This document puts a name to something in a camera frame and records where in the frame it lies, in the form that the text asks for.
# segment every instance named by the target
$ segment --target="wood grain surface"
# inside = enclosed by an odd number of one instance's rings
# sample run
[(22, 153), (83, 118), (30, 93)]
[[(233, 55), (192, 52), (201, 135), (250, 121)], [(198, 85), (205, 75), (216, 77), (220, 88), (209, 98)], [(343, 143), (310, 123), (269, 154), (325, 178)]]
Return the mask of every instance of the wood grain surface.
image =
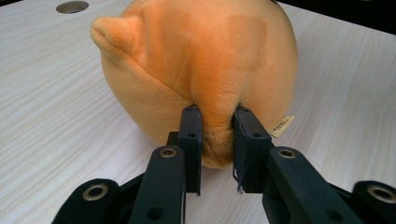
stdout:
[[(155, 146), (115, 99), (89, 36), (128, 1), (60, 0), (0, 7), (0, 223), (51, 223), (80, 184), (120, 185), (146, 170)], [(299, 76), (277, 146), (302, 151), (331, 183), (396, 187), (396, 37), (281, 5), (298, 43)], [(238, 194), (232, 168), (203, 168), (187, 223), (267, 223), (260, 195)]]

